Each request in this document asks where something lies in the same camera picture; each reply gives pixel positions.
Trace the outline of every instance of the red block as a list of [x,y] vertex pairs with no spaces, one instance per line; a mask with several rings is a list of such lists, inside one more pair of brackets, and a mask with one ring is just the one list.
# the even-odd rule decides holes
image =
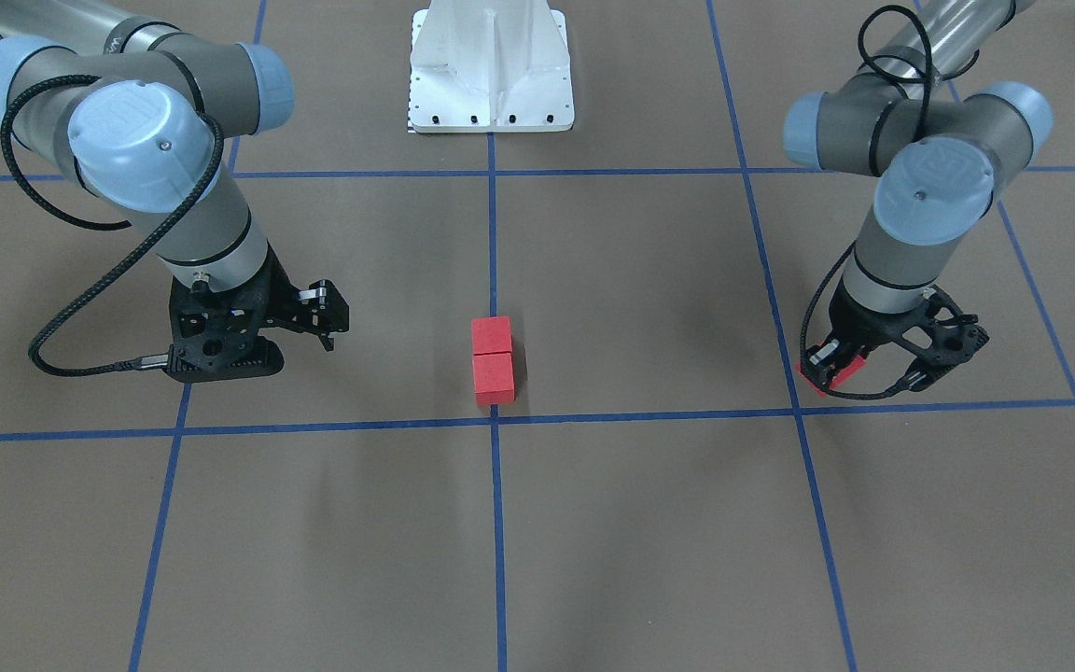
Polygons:
[[506,317],[482,317],[470,320],[470,348],[473,356],[512,353],[513,324]]
[[513,383],[513,354],[494,353],[472,358],[475,403],[482,406],[511,404],[517,399]]

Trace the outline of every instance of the stacked red blocks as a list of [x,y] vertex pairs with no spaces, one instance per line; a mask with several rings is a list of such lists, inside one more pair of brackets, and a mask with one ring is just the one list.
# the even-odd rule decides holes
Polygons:
[[506,317],[470,320],[475,403],[511,404],[517,399],[513,380],[513,324]]

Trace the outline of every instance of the white metal pedestal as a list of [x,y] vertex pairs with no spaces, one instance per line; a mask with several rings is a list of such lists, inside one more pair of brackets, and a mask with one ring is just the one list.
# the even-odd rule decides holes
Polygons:
[[432,0],[414,14],[408,123],[418,132],[567,131],[567,18],[546,0]]

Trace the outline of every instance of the black cable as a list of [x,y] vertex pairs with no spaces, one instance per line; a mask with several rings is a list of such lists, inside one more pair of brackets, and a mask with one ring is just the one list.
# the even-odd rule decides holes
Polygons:
[[17,96],[11,105],[8,106],[8,111],[3,114],[3,124],[0,128],[0,145],[3,147],[3,160],[8,162],[8,170],[11,171],[11,177],[16,181],[18,188],[23,188],[23,192],[33,200],[35,204],[44,210],[51,216],[55,216],[62,221],[68,221],[73,226],[81,226],[82,229],[89,230],[121,230],[127,229],[131,226],[131,223],[127,220],[115,221],[111,224],[103,224],[98,221],[84,220],[84,218],[71,216],[68,212],[62,209],[57,209],[56,205],[47,202],[43,196],[35,191],[35,188],[31,186],[30,182],[23,174],[23,171],[18,169],[18,162],[16,161],[16,156],[14,156],[14,145],[11,142],[11,129],[14,127],[14,119],[16,119],[18,112],[23,110],[32,98],[39,96],[46,90],[52,88],[59,88],[60,86],[89,86],[94,82],[98,82],[102,77],[89,75],[89,74],[69,74],[62,76],[54,76],[52,80],[45,80],[30,86],[25,90],[25,92]]
[[[73,80],[78,82],[84,82],[87,80],[88,75],[53,77],[52,80],[40,82],[38,85],[32,86],[32,88],[28,88],[23,95],[16,98],[16,101],[14,101],[8,109],[9,115],[3,115],[3,128],[1,128],[0,131],[0,139],[3,139],[4,144],[9,144],[10,142],[11,127],[14,124],[14,117],[16,117],[16,114],[23,106],[23,103],[27,102],[26,99],[23,98],[29,94],[33,98],[39,94],[42,94],[43,90],[56,88],[56,86],[69,86],[71,85],[69,77],[73,77]],[[98,77],[92,77],[92,80],[97,81]],[[108,286],[114,285],[115,281],[123,277],[124,273],[128,272],[129,269],[131,269],[132,266],[141,259],[141,257],[143,257],[152,247],[157,245],[157,243],[160,242],[160,239],[166,237],[166,233],[168,233],[168,231],[171,230],[177,221],[182,220],[182,218],[187,215],[188,211],[197,203],[198,199],[201,199],[202,195],[204,195],[205,187],[209,187],[210,182],[214,180],[214,175],[218,172],[218,167],[223,165],[223,141],[225,139],[223,139],[223,127],[218,126],[217,120],[210,115],[203,114],[203,112],[198,112],[197,116],[204,120],[204,123],[209,125],[210,131],[214,133],[214,149],[212,154],[210,154],[210,162],[209,166],[205,167],[205,172],[202,173],[201,178],[198,178],[197,183],[194,184],[192,190],[188,192],[188,196],[185,196],[185,200],[182,201],[180,205],[176,205],[176,209],[173,212],[168,213],[168,216],[163,218],[160,226],[158,226],[153,233],[146,235],[144,242],[138,244],[138,246],[131,251],[131,254],[125,256],[124,260],[120,260],[118,264],[115,264],[115,268],[112,268],[110,272],[106,272],[106,275],[103,275],[101,280],[95,282],[94,286],[90,286],[89,289],[85,290],[85,292],[78,295],[76,299],[56,314],[53,319],[48,320],[47,325],[44,325],[44,328],[41,329],[39,333],[35,333],[34,339],[32,339],[31,343],[27,345],[27,356],[31,359],[35,367],[44,373],[71,378],[82,377],[82,375],[112,373],[113,371],[131,371],[138,366],[138,361],[140,360],[138,360],[138,358],[133,358],[132,360],[116,361],[104,366],[90,367],[90,369],[62,369],[62,367],[52,366],[47,361],[44,361],[44,358],[39,355],[39,349],[41,349],[44,343],[46,343],[48,339],[52,339],[56,330],[62,327],[69,318],[73,317],[77,311],[84,309],[87,303],[97,298],[99,294],[105,292]]]
[[966,73],[969,71],[972,71],[973,66],[977,65],[977,59],[979,59],[980,55],[981,55],[981,51],[980,49],[978,49],[976,52],[973,52],[973,56],[969,56],[969,62],[965,63],[965,65],[963,65],[963,66],[960,66],[960,68],[957,68],[956,72],[952,72],[951,74],[945,75],[944,76],[944,82],[947,82],[949,80],[957,80],[957,77],[959,77],[960,75],[963,75],[964,73]]
[[816,289],[815,295],[811,297],[811,303],[807,303],[806,312],[803,312],[803,330],[799,333],[799,371],[802,372],[803,377],[808,380],[813,386],[815,386],[820,392],[825,395],[836,397],[840,400],[857,400],[857,401],[877,401],[887,400],[890,397],[895,396],[907,388],[907,386],[899,380],[892,386],[885,388],[882,392],[875,392],[874,395],[861,395],[861,392],[840,392],[832,390],[822,380],[813,378],[809,371],[807,371],[807,329],[811,327],[811,315],[816,312],[816,305],[819,303],[819,297],[822,297],[823,290],[828,288],[831,284],[832,277],[836,276],[836,272],[848,259],[849,255],[852,255],[854,245],[849,245],[845,248],[844,254],[836,259],[836,264],[832,266],[832,269],[828,272],[828,275],[823,276],[823,281],[819,282],[819,288]]
[[[918,32],[918,39],[923,44],[923,60],[926,60],[923,71],[920,73],[921,76],[900,76],[884,71],[877,62],[874,62],[875,59],[878,59],[879,57],[892,57],[892,59],[895,59],[897,56],[871,56],[865,49],[866,30],[870,30],[870,26],[874,24],[874,20],[877,17],[888,12],[902,14],[902,16],[907,17],[909,23],[912,23],[915,27],[915,31]],[[931,104],[931,94],[934,92],[935,86],[937,85],[937,82],[935,82],[937,72],[935,72],[934,53],[933,49],[931,49],[931,38],[927,34],[927,29],[923,27],[923,22],[920,20],[918,14],[909,11],[907,8],[903,8],[903,5],[900,4],[887,4],[885,8],[879,8],[876,12],[870,14],[870,17],[865,18],[865,23],[861,25],[861,30],[857,33],[857,51],[861,55],[861,60],[866,65],[866,68],[874,71],[874,73],[882,77],[882,80],[892,82],[893,84],[923,85],[923,101],[920,103],[920,110],[918,110],[918,120],[915,123],[915,137],[912,138],[912,142],[921,139],[924,135],[927,127],[927,111],[929,111],[929,106]],[[961,68],[961,72],[958,72],[957,74],[963,74],[964,71],[968,71],[969,68],[973,67],[973,62],[976,62],[976,57],[970,60],[969,65],[964,68]]]

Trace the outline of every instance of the blue tape line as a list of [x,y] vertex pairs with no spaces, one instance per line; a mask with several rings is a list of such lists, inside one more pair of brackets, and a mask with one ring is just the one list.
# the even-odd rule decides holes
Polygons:
[[741,420],[750,417],[789,417],[788,408],[744,410],[690,410],[656,413],[584,413],[568,415],[517,415],[500,417],[500,425],[572,425],[598,421]]
[[[852,406],[801,408],[802,416],[827,415],[874,415],[885,413],[956,413],[980,412],[980,410],[1075,408],[1075,400],[997,400],[960,401],[960,403],[930,404],[883,404]],[[610,424],[610,421],[660,421],[660,420],[744,420],[754,417],[790,417],[792,408],[733,409],[733,410],[690,410],[690,412],[651,413],[586,413],[563,415],[515,415],[500,416],[496,421],[502,426],[519,425],[576,425]],[[448,420],[370,420],[370,421],[319,421],[302,425],[247,425],[229,427],[185,427],[185,437],[217,437],[241,434],[295,434],[311,431],[375,431],[391,429],[441,429],[449,427],[486,427],[490,418],[462,417]],[[87,429],[73,431],[18,431],[1,433],[0,442],[77,442],[89,439],[142,439],[172,437],[174,428],[153,429]]]
[[496,285],[496,133],[487,133],[487,314],[497,314]]
[[679,169],[513,169],[498,171],[500,177],[584,177],[598,174],[739,174],[739,167],[679,167]]
[[857,655],[852,649],[852,634],[849,633],[848,618],[845,616],[845,599],[842,595],[840,587],[840,574],[836,572],[836,561],[835,557],[832,556],[831,540],[828,535],[828,524],[825,523],[823,517],[823,501],[819,495],[819,484],[816,480],[815,464],[811,461],[811,446],[809,440],[807,440],[807,429],[803,425],[803,416],[801,409],[799,409],[799,395],[794,387],[794,371],[790,367],[790,356],[788,345],[786,344],[786,331],[782,327],[782,311],[779,305],[777,305],[776,291],[774,290],[774,277],[771,273],[771,266],[769,264],[769,256],[765,252],[765,241],[762,235],[762,229],[760,228],[760,217],[758,213],[758,201],[754,197],[752,180],[750,178],[749,172],[746,170],[749,167],[749,162],[746,160],[746,148],[744,148],[744,140],[741,135],[741,119],[737,118],[737,106],[732,99],[732,86],[730,84],[729,67],[725,59],[725,47],[720,43],[720,29],[716,19],[716,5],[713,4],[712,0],[707,0],[707,13],[708,20],[712,24],[712,41],[714,46],[716,46],[716,56],[719,60],[720,66],[720,81],[725,84],[725,100],[729,105],[729,118],[732,124],[732,135],[737,146],[737,159],[741,161],[741,167],[743,174],[741,175],[744,187],[746,187],[746,198],[749,200],[749,216],[754,226],[754,237],[758,241],[758,256],[760,263],[762,264],[762,272],[765,281],[765,294],[769,298],[769,306],[771,306],[771,315],[774,318],[774,329],[777,332],[777,347],[779,347],[779,356],[782,357],[782,371],[784,371],[786,377],[786,386],[790,395],[790,410],[794,415],[794,425],[799,437],[799,447],[803,453],[803,467],[806,468],[807,472],[807,485],[811,488],[811,504],[815,510],[816,515],[816,527],[819,532],[820,545],[823,546],[823,564],[828,569],[828,583],[831,585],[832,592],[832,603],[836,609],[836,620],[840,624],[841,641],[844,642],[845,646],[845,662],[848,664],[849,672],[857,672]]
[[491,405],[491,523],[496,543],[496,664],[508,670],[507,599],[504,582],[504,495],[500,485],[500,410]]
[[187,427],[187,437],[228,437],[238,434],[299,434],[310,431],[375,431],[384,429],[436,429],[444,427],[486,427],[486,417],[457,417],[450,420],[370,420],[311,421],[299,425],[238,425],[230,427]]
[[1061,340],[1057,335],[1057,328],[1052,325],[1052,318],[1048,312],[1048,306],[1044,303],[1044,298],[1040,294],[1040,286],[1036,285],[1036,277],[1034,277],[1031,272],[1031,266],[1028,263],[1028,256],[1022,252],[1022,245],[1019,244],[1018,234],[1015,233],[1015,226],[1010,224],[1010,215],[1006,211],[1006,204],[999,200],[998,202],[998,213],[1002,217],[1002,225],[1006,227],[1006,234],[1010,238],[1010,245],[1015,247],[1015,255],[1019,259],[1019,268],[1022,269],[1022,276],[1028,281],[1028,287],[1031,289],[1031,295],[1036,301],[1036,309],[1040,310],[1040,318],[1044,321],[1044,328],[1048,330],[1048,338],[1052,342],[1052,349],[1057,353],[1057,359],[1061,369],[1064,372],[1064,378],[1067,380],[1067,386],[1072,390],[1072,398],[1075,399],[1075,375],[1072,375],[1072,368],[1067,363],[1067,356],[1064,354],[1064,347],[1061,344]]
[[268,14],[268,0],[259,0],[259,13],[256,14],[256,34],[252,35],[252,43],[259,44],[264,37],[264,15]]
[[0,433],[0,442],[84,442],[89,439],[144,439],[172,437],[174,429],[87,429],[82,431],[14,431]]
[[235,172],[235,162],[239,161],[239,144],[243,141],[243,138],[231,138],[230,140],[230,156],[227,157],[227,169],[230,170],[230,174]]
[[835,173],[815,167],[746,167],[743,172],[747,174]]
[[236,180],[344,180],[361,177],[487,177],[486,170],[291,170],[243,171]]
[[144,578],[144,596],[140,599],[140,617],[135,623],[135,640],[131,643],[131,662],[128,672],[138,672],[140,656],[144,654],[144,637],[148,629],[148,613],[152,610],[152,594],[157,586],[157,569],[160,566],[160,549],[163,546],[163,532],[168,523],[168,503],[172,501],[172,485],[176,478],[176,462],[181,459],[181,429],[185,427],[185,416],[188,413],[188,397],[192,386],[182,388],[181,409],[176,412],[176,430],[172,438],[172,447],[168,451],[168,467],[166,468],[166,484],[160,494],[160,512],[157,514],[157,530],[152,538],[152,554],[148,556],[148,571]]

